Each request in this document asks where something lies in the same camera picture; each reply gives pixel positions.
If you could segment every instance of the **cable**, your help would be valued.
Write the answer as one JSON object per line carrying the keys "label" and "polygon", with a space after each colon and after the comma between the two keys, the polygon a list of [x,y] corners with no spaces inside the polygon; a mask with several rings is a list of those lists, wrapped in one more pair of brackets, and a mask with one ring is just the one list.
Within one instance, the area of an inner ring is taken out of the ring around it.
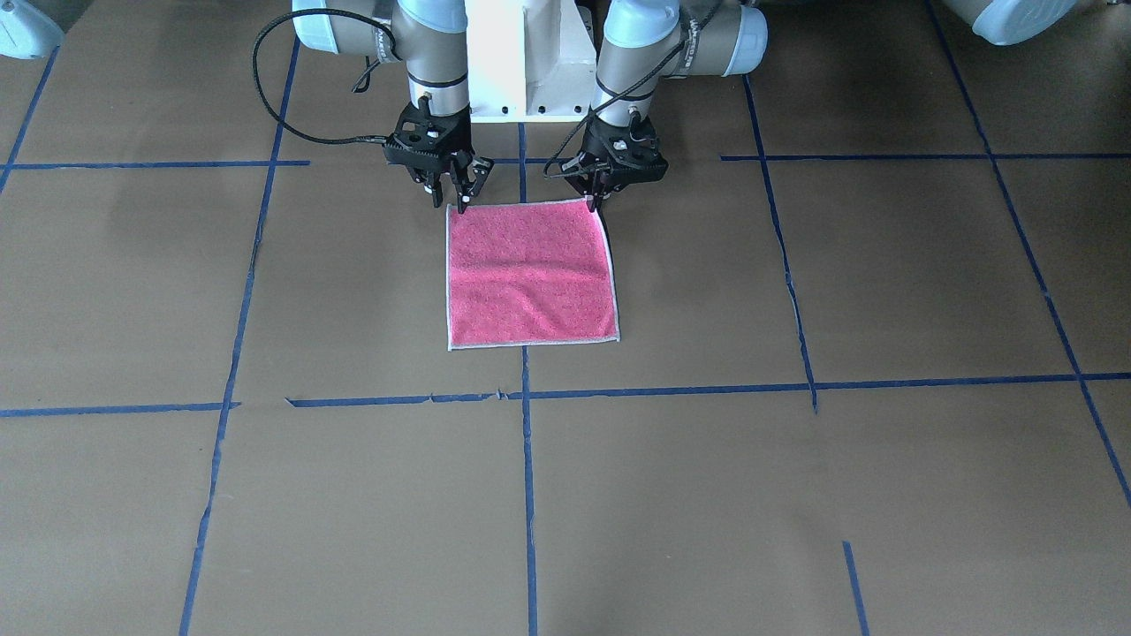
{"label": "cable", "polygon": [[369,91],[369,83],[371,79],[370,76],[373,75],[373,71],[377,70],[377,67],[379,66],[381,66],[380,58],[378,58],[377,61],[371,63],[369,61],[369,55],[365,55],[365,70],[362,71],[361,76],[357,77],[357,81],[354,81],[353,88],[351,88],[349,92],[364,93],[365,91]]}
{"label": "cable", "polygon": [[[718,9],[722,6],[723,6],[723,0],[718,0],[717,2],[715,2],[715,6],[711,7],[710,11],[708,11],[707,17],[703,18],[702,24],[699,27],[700,31],[706,29],[707,25],[709,25],[710,22],[715,19],[715,14],[718,12]],[[564,179],[567,177],[577,177],[580,174],[593,174],[594,172],[599,172],[602,164],[594,164],[587,169],[577,170],[569,173],[560,172],[558,174],[550,174],[550,165],[561,160],[561,154],[562,152],[566,151],[566,146],[569,146],[569,143],[573,139],[573,137],[577,136],[577,134],[581,130],[582,127],[592,122],[593,119],[597,117],[597,113],[615,104],[616,102],[620,102],[624,97],[628,97],[629,95],[632,94],[633,91],[647,84],[648,80],[651,79],[653,77],[656,77],[656,75],[659,74],[659,71],[664,70],[664,67],[667,66],[667,62],[672,61],[672,59],[675,58],[675,55],[680,54],[680,52],[683,51],[683,49],[685,49],[687,45],[688,45],[688,40],[687,38],[681,40],[679,44],[673,46],[672,50],[668,51],[666,55],[664,55],[664,59],[661,60],[661,62],[656,65],[654,69],[648,71],[648,74],[641,77],[636,84],[629,86],[624,91],[621,91],[616,95],[613,95],[612,97],[608,98],[607,102],[604,102],[599,106],[590,109],[589,112],[586,113],[584,118],[581,118],[581,121],[577,122],[577,126],[575,126],[573,129],[569,131],[569,135],[566,136],[566,140],[562,141],[562,145],[559,146],[556,151],[554,151],[554,154],[550,155],[550,161],[547,161],[542,165],[542,178]]]}
{"label": "cable", "polygon": [[[316,144],[329,144],[329,145],[342,145],[342,144],[383,145],[386,141],[388,141],[388,137],[385,135],[361,135],[357,137],[342,137],[337,139],[307,135],[305,132],[299,130],[297,128],[284,121],[283,117],[278,112],[276,112],[275,109],[271,108],[270,102],[267,101],[267,95],[264,94],[264,85],[259,80],[259,46],[264,43],[264,40],[267,38],[267,35],[270,32],[275,31],[275,28],[278,27],[280,24],[291,22],[295,18],[301,18],[303,16],[340,16],[343,18],[349,18],[365,23],[369,26],[383,32],[385,35],[389,37],[389,52],[392,53],[394,57],[396,57],[397,54],[397,38],[394,37],[392,32],[389,31],[389,27],[374,20],[373,18],[365,17],[361,14],[343,11],[342,9],[303,9],[301,11],[291,11],[290,14],[284,14],[275,18],[270,23],[268,23],[267,26],[265,26],[264,29],[259,32],[259,35],[256,37],[256,44],[251,48],[251,78],[256,83],[256,93],[259,94],[259,101],[264,103],[264,108],[267,109],[267,112],[271,115],[271,119],[277,121],[279,126],[287,129],[296,137],[301,137],[308,141],[314,141]],[[369,74],[372,72],[372,70],[375,69],[379,63],[380,61],[366,67],[365,74],[363,74],[362,77],[357,79],[357,81],[354,84],[354,88],[360,86],[362,84],[362,79],[368,78]]]}

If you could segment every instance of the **pink towel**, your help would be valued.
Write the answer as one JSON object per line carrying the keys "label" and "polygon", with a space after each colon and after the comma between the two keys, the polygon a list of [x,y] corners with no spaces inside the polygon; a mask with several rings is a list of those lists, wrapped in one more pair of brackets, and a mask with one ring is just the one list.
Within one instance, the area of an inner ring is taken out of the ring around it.
{"label": "pink towel", "polygon": [[613,264],[585,199],[448,208],[448,349],[620,340]]}

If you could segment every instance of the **grid line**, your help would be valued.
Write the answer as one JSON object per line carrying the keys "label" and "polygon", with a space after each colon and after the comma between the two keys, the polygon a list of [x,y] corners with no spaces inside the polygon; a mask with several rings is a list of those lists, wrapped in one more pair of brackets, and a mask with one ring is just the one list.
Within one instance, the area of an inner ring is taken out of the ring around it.
{"label": "grid line", "polygon": [[724,162],[771,163],[793,161],[1047,161],[1047,160],[1129,160],[1131,153],[896,153],[896,154],[832,154],[832,155],[719,155]]}
{"label": "grid line", "polygon": [[1056,303],[1053,302],[1052,293],[1050,293],[1045,277],[1041,273],[1041,265],[1037,263],[1036,253],[1033,251],[1033,246],[1029,243],[1028,235],[1025,232],[1025,226],[1021,223],[1021,217],[1017,213],[1017,207],[1013,205],[1013,198],[1009,194],[1009,187],[1005,184],[1005,178],[1002,175],[1001,166],[998,165],[998,158],[993,154],[990,137],[986,135],[985,128],[982,126],[982,119],[978,117],[977,110],[974,108],[974,100],[970,97],[970,92],[966,86],[966,81],[962,79],[962,74],[958,68],[958,61],[955,59],[953,52],[950,50],[950,44],[947,42],[947,35],[942,29],[942,24],[939,22],[939,16],[935,12],[934,7],[931,5],[931,0],[924,0],[924,5],[926,6],[931,23],[934,25],[935,33],[939,36],[939,43],[942,45],[942,51],[947,57],[947,62],[950,65],[950,70],[955,75],[955,81],[958,84],[958,88],[962,94],[962,100],[966,102],[966,108],[969,110],[970,118],[974,120],[974,127],[977,129],[978,137],[982,138],[982,144],[985,147],[985,157],[990,160],[990,165],[993,167],[994,177],[998,180],[998,187],[1001,189],[1005,207],[1009,209],[1013,227],[1017,230],[1017,237],[1020,240],[1021,247],[1025,249],[1025,256],[1029,261],[1029,268],[1033,270],[1037,285],[1041,287],[1041,293],[1045,298],[1045,306],[1048,308],[1048,315],[1056,327],[1056,333],[1060,336],[1061,344],[1064,346],[1064,353],[1068,355],[1069,363],[1072,367],[1072,373],[1080,385],[1080,392],[1083,394],[1083,401],[1088,406],[1088,412],[1091,414],[1093,423],[1096,427],[1096,431],[1099,433],[1100,441],[1103,441],[1104,449],[1107,453],[1107,459],[1112,464],[1112,470],[1115,471],[1115,479],[1119,481],[1120,488],[1123,490],[1123,498],[1126,500],[1128,506],[1131,507],[1131,488],[1128,485],[1126,476],[1123,474],[1123,467],[1120,465],[1120,459],[1115,454],[1115,447],[1112,445],[1112,440],[1107,436],[1107,429],[1104,427],[1104,422],[1099,416],[1096,403],[1091,398],[1091,392],[1088,390],[1088,381],[1080,369],[1080,363],[1076,358],[1076,353],[1072,351],[1072,344],[1069,342],[1068,332],[1065,332],[1064,324],[1061,321],[1060,313],[1056,311]]}
{"label": "grid line", "polygon": [[797,343],[801,347],[801,361],[805,367],[805,379],[809,381],[810,399],[813,412],[818,412],[817,383],[813,379],[813,366],[809,359],[809,345],[805,343],[805,327],[801,320],[801,304],[797,302],[797,289],[793,283],[793,272],[789,269],[789,252],[785,248],[785,234],[782,233],[782,220],[778,217],[777,201],[774,199],[774,183],[770,181],[770,164],[766,161],[766,147],[762,145],[762,131],[758,126],[758,111],[754,109],[754,91],[750,86],[750,76],[742,76],[742,87],[746,93],[746,108],[750,110],[750,124],[753,127],[754,143],[758,145],[759,164],[762,169],[762,181],[766,184],[766,198],[770,206],[770,220],[774,222],[774,233],[777,235],[778,248],[782,250],[782,266],[785,269],[785,286],[793,304],[793,318],[797,323]]}
{"label": "grid line", "polygon": [[852,543],[841,541],[845,551],[845,566],[848,568],[848,582],[852,584],[852,596],[856,602],[856,620],[860,622],[861,636],[871,636],[867,627],[867,610],[864,608],[864,594],[860,588],[860,576],[856,574],[856,557],[852,552]]}
{"label": "grid line", "polygon": [[270,167],[305,166],[309,160],[251,160],[251,161],[152,161],[152,162],[74,162],[74,163],[17,163],[12,170],[155,170],[167,167]]}
{"label": "grid line", "polygon": [[[518,200],[527,200],[526,124],[518,124]],[[526,509],[526,621],[528,636],[538,636],[538,568],[534,541],[534,447],[530,422],[530,349],[523,345],[523,490]]]}
{"label": "grid line", "polygon": [[[291,89],[294,85],[295,68],[299,63],[299,37],[295,36],[291,48],[291,66],[287,69],[286,85],[283,89],[283,102],[279,106],[279,119],[286,118],[287,105],[291,101]],[[200,524],[197,528],[197,544],[192,553],[192,568],[189,573],[189,584],[184,592],[184,609],[181,612],[180,636],[188,636],[192,620],[192,607],[196,602],[197,583],[200,579],[200,567],[204,561],[205,543],[208,539],[208,524],[211,519],[213,502],[216,499],[216,482],[219,478],[221,447],[227,433],[227,420],[232,412],[233,394],[235,392],[235,377],[240,369],[240,353],[243,349],[243,334],[248,327],[248,315],[251,309],[251,293],[256,284],[256,263],[259,257],[259,248],[264,240],[264,226],[267,222],[267,210],[270,207],[271,190],[275,186],[275,163],[278,161],[279,146],[283,144],[283,124],[275,127],[275,143],[271,147],[270,165],[267,167],[267,179],[264,183],[264,197],[259,206],[259,220],[256,224],[256,238],[251,244],[251,258],[248,264],[248,276],[243,287],[243,302],[240,306],[240,318],[235,332],[235,342],[232,345],[232,367],[228,371],[227,384],[224,388],[224,402],[221,405],[219,422],[216,427],[216,442],[213,447],[211,473],[208,484],[208,502],[204,514],[200,516]]]}
{"label": "grid line", "polygon": [[[239,402],[232,403],[235,409]],[[58,418],[63,415],[124,415],[130,413],[172,413],[176,411],[219,411],[219,402],[196,402],[188,404],[126,404],[109,406],[43,406],[36,409],[0,409],[0,419],[6,418]]]}
{"label": "grid line", "polygon": [[[1083,373],[1088,381],[1128,381],[1131,371],[1111,373]],[[890,380],[853,380],[839,383],[814,383],[813,388],[824,390],[861,390],[861,389],[896,389],[896,388],[938,388],[961,386],[994,385],[1036,385],[1076,383],[1072,373],[1036,375],[1036,376],[984,376],[961,378],[912,378]],[[759,385],[705,385],[674,387],[636,387],[636,388],[590,388],[530,390],[529,399],[584,399],[589,397],[658,397],[673,395],[731,395],[743,393],[800,393],[810,390],[808,383],[779,383]],[[388,397],[340,397],[329,399],[287,399],[295,409],[329,409],[342,406],[381,406],[390,404],[446,404],[454,402],[487,402],[490,399],[523,399],[523,392],[502,393],[464,393],[450,395],[408,395]]]}
{"label": "grid line", "polygon": [[24,137],[27,136],[27,129],[32,126],[32,118],[35,117],[35,108],[40,105],[40,97],[43,96],[43,88],[48,85],[48,78],[51,77],[51,69],[55,67],[55,58],[59,57],[59,48],[57,46],[54,51],[51,52],[51,57],[48,58],[46,66],[43,67],[43,75],[40,76],[40,84],[35,86],[35,94],[32,95],[32,101],[27,104],[27,111],[24,113],[24,121],[19,124],[19,132],[16,135],[16,141],[11,145],[11,152],[8,153],[8,161],[5,163],[3,172],[0,172],[0,194],[3,194],[5,187],[8,186],[8,177],[11,175],[12,166],[16,165],[16,157],[19,155],[19,148],[24,145]]}

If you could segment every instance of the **blue tape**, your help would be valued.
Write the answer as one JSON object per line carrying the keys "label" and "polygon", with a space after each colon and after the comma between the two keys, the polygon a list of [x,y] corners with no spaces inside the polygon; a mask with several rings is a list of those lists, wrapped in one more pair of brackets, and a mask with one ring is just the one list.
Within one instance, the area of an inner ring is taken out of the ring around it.
{"label": "blue tape", "polygon": [[845,550],[845,565],[848,566],[848,581],[852,583],[852,595],[856,601],[856,619],[860,621],[861,636],[871,636],[867,628],[867,611],[864,609],[864,594],[860,591],[860,577],[856,575],[856,558],[852,553],[852,543],[841,542]]}
{"label": "blue tape", "polygon": [[0,418],[54,418],[60,415],[126,415],[131,413],[172,413],[175,411],[219,411],[219,402],[192,404],[130,404],[124,406],[51,406],[42,409],[0,409]]}
{"label": "blue tape", "polygon": [[982,378],[921,378],[908,380],[860,380],[847,383],[817,383],[819,390],[844,390],[862,388],[916,388],[944,386],[1021,385],[1044,383],[1074,383],[1071,373],[1046,376],[988,376]]}
{"label": "blue tape", "polygon": [[662,395],[728,395],[735,393],[787,393],[808,392],[808,383],[776,385],[733,385],[698,387],[650,387],[650,388],[597,388],[580,390],[536,390],[530,399],[575,399],[585,397],[647,397]]}
{"label": "blue tape", "polygon": [[523,163],[525,163],[526,165],[542,165],[544,163],[547,163],[550,161],[550,157],[500,157],[500,158],[492,158],[491,161],[495,163],[504,163],[508,165],[518,165]]}
{"label": "blue tape", "polygon": [[526,200],[526,124],[518,124],[518,200]]}
{"label": "blue tape", "polygon": [[797,323],[797,342],[801,345],[801,361],[805,366],[805,379],[809,380],[810,398],[813,412],[817,413],[817,386],[813,380],[813,366],[809,360],[809,345],[805,343],[805,327],[801,320],[801,304],[797,302],[797,290],[793,284],[793,273],[789,269],[789,253],[785,249],[785,235],[782,233],[782,221],[777,213],[777,201],[774,199],[774,183],[770,182],[770,165],[766,161],[766,147],[762,145],[762,131],[758,126],[758,111],[754,109],[754,91],[750,86],[750,76],[742,76],[742,86],[746,92],[746,108],[750,110],[750,124],[754,130],[754,143],[758,145],[759,163],[762,167],[762,181],[766,183],[766,198],[770,205],[770,218],[774,221],[774,233],[777,234],[778,248],[782,250],[782,266],[785,268],[785,286],[789,290],[789,302],[793,303],[793,317]]}
{"label": "blue tape", "polygon": [[[1088,380],[1131,380],[1131,372],[1086,373]],[[585,399],[588,397],[653,397],[672,395],[732,395],[744,393],[796,393],[817,390],[857,390],[883,388],[921,388],[950,386],[1025,385],[1050,383],[1074,383],[1071,373],[1036,376],[986,376],[967,378],[909,378],[895,380],[852,380],[840,383],[779,383],[762,385],[714,385],[683,387],[637,387],[637,388],[592,388],[564,390],[530,390],[529,399]],[[287,402],[296,409],[326,409],[339,406],[382,406],[392,404],[425,404],[450,402],[486,402],[490,399],[523,399],[523,392],[512,393],[460,393],[449,395],[402,395],[386,397],[339,397],[329,399],[293,399]]]}
{"label": "blue tape", "polygon": [[330,399],[292,399],[286,401],[295,409],[327,409],[336,406],[388,406],[391,404],[425,404],[451,402],[486,402],[489,399],[510,399],[504,393],[460,393],[452,395],[399,395],[389,397],[338,397]]}
{"label": "blue tape", "polygon": [[1099,380],[1131,380],[1131,371],[1121,373],[1085,373],[1083,379],[1090,381]]}
{"label": "blue tape", "polygon": [[526,607],[529,636],[538,636],[538,573],[534,541],[534,456],[530,447],[530,352],[523,346],[523,456],[526,485]]}
{"label": "blue tape", "polygon": [[1131,153],[1009,153],[993,155],[999,160],[1125,160]]}
{"label": "blue tape", "polygon": [[[996,160],[1125,160],[1128,153],[1013,153],[990,155]],[[879,154],[879,155],[766,155],[769,162],[791,161],[970,161],[985,160],[986,154]],[[719,155],[724,162],[761,161],[758,155]]]}
{"label": "blue tape", "polygon": [[24,121],[19,124],[19,132],[16,134],[16,141],[11,145],[11,152],[8,153],[8,161],[5,163],[3,172],[0,172],[0,192],[3,192],[5,187],[8,184],[8,177],[16,164],[16,156],[19,155],[19,148],[24,145],[24,137],[27,136],[32,118],[35,117],[35,108],[40,105],[40,97],[43,96],[43,88],[48,85],[48,78],[51,77],[51,69],[55,68],[57,57],[59,57],[58,46],[51,52],[51,57],[48,58],[48,65],[43,67],[40,84],[36,85],[35,93],[32,95],[32,102],[27,105],[27,111],[24,113]]}
{"label": "blue tape", "polygon": [[1080,393],[1083,394],[1083,401],[1088,405],[1088,411],[1091,413],[1093,423],[1096,427],[1096,431],[1099,433],[1100,441],[1103,441],[1104,449],[1107,453],[1107,459],[1111,462],[1112,470],[1115,471],[1115,478],[1120,483],[1120,488],[1123,490],[1123,498],[1126,500],[1128,507],[1131,507],[1131,487],[1129,487],[1126,476],[1123,474],[1123,467],[1120,465],[1120,459],[1115,455],[1115,447],[1112,446],[1111,438],[1107,436],[1107,429],[1104,427],[1104,422],[1099,416],[1099,411],[1096,410],[1095,402],[1091,399],[1091,392],[1088,390],[1088,381],[1085,378],[1083,372],[1080,370],[1080,364],[1077,361],[1076,353],[1072,351],[1072,344],[1069,342],[1068,333],[1064,330],[1064,324],[1061,321],[1060,313],[1056,311],[1056,304],[1053,302],[1053,296],[1048,292],[1048,285],[1045,283],[1045,277],[1041,273],[1041,266],[1037,264],[1037,257],[1033,251],[1033,246],[1029,243],[1029,238],[1025,232],[1025,226],[1021,224],[1021,217],[1017,213],[1017,207],[1013,205],[1013,197],[1009,194],[1009,187],[1005,184],[1005,178],[1002,175],[1001,167],[998,165],[998,160],[994,157],[993,148],[990,146],[990,137],[986,135],[985,128],[982,126],[982,119],[978,117],[977,110],[974,108],[974,101],[970,98],[970,92],[966,86],[966,81],[962,79],[962,74],[958,69],[958,62],[955,60],[955,55],[950,50],[950,44],[947,42],[942,24],[939,23],[939,16],[935,14],[934,7],[931,6],[930,0],[924,0],[924,5],[926,6],[931,23],[934,25],[935,33],[939,36],[939,42],[942,45],[943,53],[947,55],[947,62],[950,65],[950,70],[955,75],[955,81],[958,84],[958,88],[962,94],[962,100],[966,102],[966,108],[970,111],[970,118],[974,120],[974,127],[978,131],[978,137],[982,138],[986,156],[990,158],[994,177],[998,179],[998,187],[1001,189],[1002,198],[1005,200],[1005,207],[1009,209],[1010,218],[1013,221],[1013,227],[1017,230],[1017,237],[1021,241],[1021,247],[1025,248],[1025,257],[1029,260],[1029,267],[1033,269],[1033,275],[1037,280],[1041,293],[1045,296],[1045,306],[1048,308],[1048,315],[1052,317],[1053,324],[1056,326],[1056,334],[1060,336],[1061,344],[1064,346],[1064,353],[1068,355],[1069,363],[1072,367],[1072,373],[1080,384]]}
{"label": "blue tape", "polygon": [[[279,119],[286,119],[287,106],[291,102],[291,89],[294,86],[294,72],[299,63],[299,37],[295,36],[291,46],[291,66],[287,69],[286,86],[283,89],[283,102],[279,106]],[[184,592],[184,609],[181,612],[180,636],[189,635],[189,627],[192,620],[192,607],[197,596],[197,583],[200,581],[200,566],[204,561],[205,543],[208,540],[208,524],[211,519],[213,504],[216,499],[216,482],[219,479],[221,447],[224,437],[227,435],[227,420],[232,411],[232,397],[235,393],[235,376],[240,369],[240,354],[243,350],[243,334],[248,327],[248,313],[251,309],[251,292],[256,284],[256,261],[259,256],[259,246],[264,240],[264,224],[267,221],[267,209],[270,206],[271,188],[275,184],[275,167],[278,162],[279,146],[283,143],[283,126],[275,127],[275,144],[271,147],[271,161],[267,167],[267,180],[264,184],[264,198],[259,206],[259,221],[256,225],[256,239],[251,246],[251,259],[248,265],[248,277],[243,287],[243,302],[240,306],[240,320],[235,330],[235,342],[232,345],[232,367],[228,371],[227,384],[224,387],[224,403],[219,412],[219,423],[216,427],[216,442],[213,446],[211,473],[208,484],[208,502],[205,512],[200,516],[200,525],[197,528],[197,545],[192,552],[192,569],[189,573],[189,585]]]}
{"label": "blue tape", "polygon": [[59,170],[64,167],[86,170],[133,170],[163,167],[268,167],[310,165],[309,160],[302,161],[156,161],[156,162],[122,162],[122,163],[17,163],[12,170]]}

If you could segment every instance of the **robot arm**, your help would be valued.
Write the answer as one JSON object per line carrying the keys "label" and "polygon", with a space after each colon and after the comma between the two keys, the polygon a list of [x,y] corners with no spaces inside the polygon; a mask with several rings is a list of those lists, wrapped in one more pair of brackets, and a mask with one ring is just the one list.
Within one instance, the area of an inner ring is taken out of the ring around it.
{"label": "robot arm", "polygon": [[648,117],[661,77],[746,74],[766,44],[766,18],[745,3],[613,0],[581,149],[556,162],[559,177],[594,210],[631,183],[663,179],[667,161]]}
{"label": "robot arm", "polygon": [[0,0],[0,55],[36,60],[62,44],[94,0]]}
{"label": "robot arm", "polygon": [[464,1],[296,0],[294,8],[288,16],[308,46],[405,63],[409,102],[394,131],[377,140],[390,164],[404,165],[423,184],[434,207],[443,203],[440,178],[447,174],[463,212],[493,166],[472,147]]}

